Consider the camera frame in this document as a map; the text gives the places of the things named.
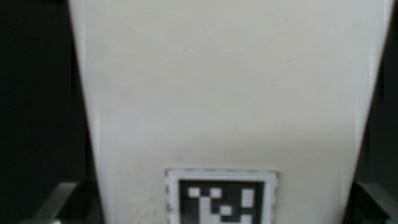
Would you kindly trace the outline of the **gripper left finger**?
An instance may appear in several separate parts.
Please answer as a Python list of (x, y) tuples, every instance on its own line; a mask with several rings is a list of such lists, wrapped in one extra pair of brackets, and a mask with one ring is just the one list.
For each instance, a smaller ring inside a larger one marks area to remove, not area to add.
[(101, 224), (101, 200), (95, 184), (62, 182), (23, 224)]

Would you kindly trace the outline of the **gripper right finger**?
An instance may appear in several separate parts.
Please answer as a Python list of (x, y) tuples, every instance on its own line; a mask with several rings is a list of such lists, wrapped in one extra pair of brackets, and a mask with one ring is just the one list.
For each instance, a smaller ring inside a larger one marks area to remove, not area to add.
[(353, 184), (350, 203), (350, 224), (398, 224), (398, 201), (378, 184)]

